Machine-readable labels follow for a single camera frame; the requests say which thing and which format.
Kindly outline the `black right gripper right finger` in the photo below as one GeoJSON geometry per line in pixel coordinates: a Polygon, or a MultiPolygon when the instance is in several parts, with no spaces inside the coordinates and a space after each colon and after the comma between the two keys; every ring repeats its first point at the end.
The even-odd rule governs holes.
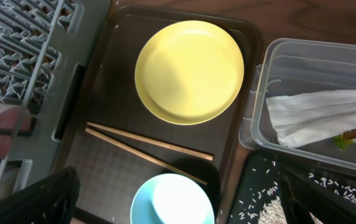
{"type": "Polygon", "coordinates": [[[288,223],[356,224],[356,205],[317,185],[292,169],[285,169],[279,183],[279,197],[288,223]]]}

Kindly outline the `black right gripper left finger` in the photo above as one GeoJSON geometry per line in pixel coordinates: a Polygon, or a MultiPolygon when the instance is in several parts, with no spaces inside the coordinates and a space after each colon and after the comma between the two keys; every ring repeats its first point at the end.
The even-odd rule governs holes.
{"type": "Polygon", "coordinates": [[[70,223],[80,191],[74,167],[67,167],[0,200],[0,223],[70,223]]]}

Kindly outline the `rice leftovers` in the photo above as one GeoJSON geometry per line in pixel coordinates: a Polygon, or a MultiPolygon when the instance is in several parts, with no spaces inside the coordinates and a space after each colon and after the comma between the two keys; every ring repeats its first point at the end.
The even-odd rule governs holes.
{"type": "MultiPolygon", "coordinates": [[[[230,223],[286,223],[281,205],[279,178],[282,163],[253,156],[246,163],[238,193],[230,212],[230,223]]],[[[305,176],[338,196],[356,204],[356,186],[321,170],[305,171],[305,176]]]]}

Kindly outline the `white napkin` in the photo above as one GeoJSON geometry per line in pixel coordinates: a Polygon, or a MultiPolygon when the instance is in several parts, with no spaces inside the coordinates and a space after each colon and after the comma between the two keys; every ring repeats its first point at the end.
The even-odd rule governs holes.
{"type": "Polygon", "coordinates": [[[297,148],[356,129],[356,90],[331,90],[266,99],[280,145],[297,148]]]}

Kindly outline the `wooden chopstick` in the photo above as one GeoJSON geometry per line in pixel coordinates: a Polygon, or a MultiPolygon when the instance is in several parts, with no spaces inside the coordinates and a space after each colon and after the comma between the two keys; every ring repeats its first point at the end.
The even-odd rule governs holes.
{"type": "Polygon", "coordinates": [[[152,144],[152,145],[155,145],[155,146],[163,147],[163,148],[166,148],[166,149],[170,149],[170,150],[173,150],[173,151],[181,152],[181,153],[188,154],[188,155],[191,155],[191,156],[199,157],[199,158],[202,158],[202,159],[205,159],[205,160],[208,160],[208,161],[212,161],[213,160],[213,155],[207,154],[207,153],[204,153],[204,152],[196,151],[196,150],[193,150],[193,149],[188,149],[188,148],[185,148],[185,147],[176,146],[176,145],[173,145],[173,144],[170,144],[170,143],[167,143],[167,142],[158,141],[158,140],[147,138],[147,137],[140,136],[140,135],[137,135],[137,134],[129,133],[129,132],[126,132],[126,131],[123,131],[123,130],[120,130],[120,129],[107,127],[107,126],[104,126],[104,125],[101,125],[101,124],[87,122],[87,125],[89,125],[91,127],[94,127],[94,128],[98,128],[98,129],[103,130],[103,131],[108,131],[110,133],[118,134],[120,136],[124,136],[124,137],[127,137],[127,138],[135,139],[135,140],[138,140],[138,141],[141,141],[141,142],[146,142],[146,143],[149,143],[149,144],[152,144]]]}
{"type": "Polygon", "coordinates": [[[91,135],[93,135],[93,136],[95,136],[95,137],[97,137],[99,139],[102,139],[102,140],[104,140],[104,141],[106,141],[106,142],[108,142],[108,143],[110,143],[110,144],[112,144],[114,146],[117,146],[117,147],[119,147],[119,148],[121,148],[121,149],[123,149],[125,151],[128,151],[128,152],[130,152],[130,153],[132,153],[132,154],[134,154],[134,155],[136,155],[138,157],[141,157],[141,158],[143,158],[143,159],[145,159],[145,160],[147,160],[149,162],[152,162],[153,164],[157,164],[157,165],[159,165],[159,166],[161,166],[161,167],[163,167],[165,169],[168,169],[168,170],[173,171],[173,172],[175,172],[177,174],[180,174],[180,175],[183,175],[185,177],[188,177],[191,180],[194,180],[194,181],[196,181],[196,182],[198,182],[200,184],[207,185],[207,182],[202,180],[202,179],[200,179],[200,178],[197,178],[197,177],[195,177],[195,176],[193,176],[193,175],[191,175],[191,174],[189,174],[187,172],[184,172],[183,170],[180,170],[180,169],[178,169],[178,168],[176,168],[176,167],[164,162],[164,161],[161,161],[160,159],[157,159],[157,158],[155,158],[153,156],[145,154],[144,152],[141,152],[141,151],[139,151],[137,149],[134,149],[134,148],[132,148],[132,147],[130,147],[128,145],[125,145],[122,142],[119,142],[119,141],[117,141],[117,140],[115,140],[113,138],[110,138],[110,137],[108,137],[108,136],[106,136],[106,135],[104,135],[102,133],[99,133],[99,132],[93,130],[93,129],[85,128],[85,132],[88,133],[88,134],[91,134],[91,135]]]}

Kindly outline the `light blue bowl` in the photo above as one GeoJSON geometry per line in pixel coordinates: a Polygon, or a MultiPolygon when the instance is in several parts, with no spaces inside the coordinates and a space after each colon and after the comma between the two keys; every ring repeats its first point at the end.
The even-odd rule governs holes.
{"type": "Polygon", "coordinates": [[[131,224],[214,224],[212,203],[195,181],[179,174],[157,175],[136,192],[131,224]]]}

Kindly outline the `yellow plate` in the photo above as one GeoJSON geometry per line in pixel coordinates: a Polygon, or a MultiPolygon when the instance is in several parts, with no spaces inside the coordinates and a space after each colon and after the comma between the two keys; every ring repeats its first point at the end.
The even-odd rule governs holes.
{"type": "Polygon", "coordinates": [[[182,21],[156,32],[141,49],[134,82],[154,116],[193,125],[222,114],[238,96],[245,63],[236,40],[205,21],[182,21]]]}

